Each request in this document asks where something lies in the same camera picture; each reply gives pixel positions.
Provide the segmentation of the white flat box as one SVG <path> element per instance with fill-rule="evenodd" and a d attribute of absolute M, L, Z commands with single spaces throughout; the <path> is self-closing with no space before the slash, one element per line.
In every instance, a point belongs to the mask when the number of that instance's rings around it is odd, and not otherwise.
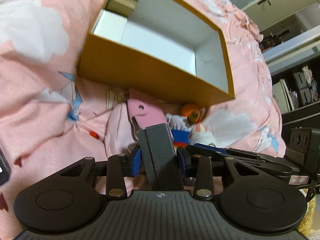
<path fill-rule="evenodd" d="M 114 12 L 102 10 L 93 34 L 114 42 L 120 42 L 127 24 L 127 18 Z"/>

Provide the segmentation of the black card box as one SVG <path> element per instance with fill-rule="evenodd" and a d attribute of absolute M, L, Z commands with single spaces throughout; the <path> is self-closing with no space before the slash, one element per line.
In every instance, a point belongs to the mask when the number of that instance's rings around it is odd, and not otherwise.
<path fill-rule="evenodd" d="M 167 124 L 149 126 L 138 131 L 144 167 L 153 191 L 181 191 L 182 177 Z"/>

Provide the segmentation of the black shelf unit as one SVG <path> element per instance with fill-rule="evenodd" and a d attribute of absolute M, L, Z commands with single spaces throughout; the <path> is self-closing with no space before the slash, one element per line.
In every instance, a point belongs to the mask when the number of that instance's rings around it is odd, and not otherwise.
<path fill-rule="evenodd" d="M 295 127 L 319 128 L 319 57 L 272 77 L 285 81 L 293 109 L 282 114 L 283 133 Z"/>

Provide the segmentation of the blue white doll keychain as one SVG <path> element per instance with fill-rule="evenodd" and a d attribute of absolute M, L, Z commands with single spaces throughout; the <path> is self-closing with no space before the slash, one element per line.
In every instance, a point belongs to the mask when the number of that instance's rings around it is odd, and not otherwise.
<path fill-rule="evenodd" d="M 165 118 L 173 136 L 173 145 L 175 147 L 187 146 L 191 130 L 200 121 L 200 115 L 196 116 L 192 114 L 186 117 L 180 114 L 168 113 Z"/>

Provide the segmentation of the small gold box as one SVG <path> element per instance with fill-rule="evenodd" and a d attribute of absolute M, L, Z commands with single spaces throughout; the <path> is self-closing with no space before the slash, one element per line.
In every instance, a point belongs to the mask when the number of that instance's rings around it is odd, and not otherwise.
<path fill-rule="evenodd" d="M 129 18 L 137 4 L 136 0 L 108 0 L 105 10 Z"/>

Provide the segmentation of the orange crochet ball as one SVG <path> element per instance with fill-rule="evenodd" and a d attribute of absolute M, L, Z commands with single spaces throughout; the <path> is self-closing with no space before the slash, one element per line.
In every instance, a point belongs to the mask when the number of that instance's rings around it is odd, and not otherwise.
<path fill-rule="evenodd" d="M 188 117 L 192 114 L 194 114 L 196 116 L 200 115 L 200 109 L 197 105 L 195 105 L 193 103 L 187 103 L 181 107 L 181 109 L 180 109 L 181 116 Z"/>

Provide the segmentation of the pink patterned bedsheet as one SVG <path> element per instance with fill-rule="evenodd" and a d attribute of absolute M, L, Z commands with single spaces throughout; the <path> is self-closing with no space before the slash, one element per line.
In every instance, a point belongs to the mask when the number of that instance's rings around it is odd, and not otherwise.
<path fill-rule="evenodd" d="M 1 0 L 1 239 L 21 227 L 13 212 L 26 187 L 86 157 L 135 144 L 123 90 L 77 77 L 89 25 L 104 0 Z M 257 25 L 230 0 L 185 0 L 218 25 L 227 43 L 235 100 L 206 110 L 220 147 L 283 157 L 280 110 Z"/>

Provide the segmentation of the white plush toy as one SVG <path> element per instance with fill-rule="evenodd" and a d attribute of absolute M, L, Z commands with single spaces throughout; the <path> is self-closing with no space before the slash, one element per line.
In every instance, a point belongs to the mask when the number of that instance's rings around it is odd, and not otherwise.
<path fill-rule="evenodd" d="M 189 144 L 203 144 L 216 147 L 217 140 L 213 133 L 199 122 L 195 124 L 191 130 Z"/>

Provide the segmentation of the pink card holder wallet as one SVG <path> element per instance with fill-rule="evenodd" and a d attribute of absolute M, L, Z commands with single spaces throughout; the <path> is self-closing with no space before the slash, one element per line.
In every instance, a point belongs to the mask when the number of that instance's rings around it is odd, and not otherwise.
<path fill-rule="evenodd" d="M 130 121 L 137 131 L 167 122 L 163 111 L 159 107 L 137 99 L 127 101 L 127 110 Z"/>

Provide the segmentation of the orange cardboard box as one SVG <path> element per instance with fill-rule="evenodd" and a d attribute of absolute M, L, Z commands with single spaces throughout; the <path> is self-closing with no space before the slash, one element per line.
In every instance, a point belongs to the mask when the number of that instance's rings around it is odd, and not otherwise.
<path fill-rule="evenodd" d="M 235 98 L 222 30 L 184 0 L 136 0 L 120 42 L 88 34 L 80 77 L 171 103 L 209 107 Z"/>

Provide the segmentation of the smartphone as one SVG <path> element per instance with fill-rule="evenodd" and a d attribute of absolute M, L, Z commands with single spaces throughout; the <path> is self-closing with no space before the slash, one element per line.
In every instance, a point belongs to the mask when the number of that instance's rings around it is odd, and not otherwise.
<path fill-rule="evenodd" d="M 7 183 L 11 176 L 10 165 L 0 149 L 0 185 Z"/>

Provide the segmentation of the white door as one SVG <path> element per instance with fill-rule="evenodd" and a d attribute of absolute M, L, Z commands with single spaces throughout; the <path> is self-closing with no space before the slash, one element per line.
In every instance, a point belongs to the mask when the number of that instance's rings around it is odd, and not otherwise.
<path fill-rule="evenodd" d="M 264 31 L 318 0 L 254 0 L 243 11 Z"/>

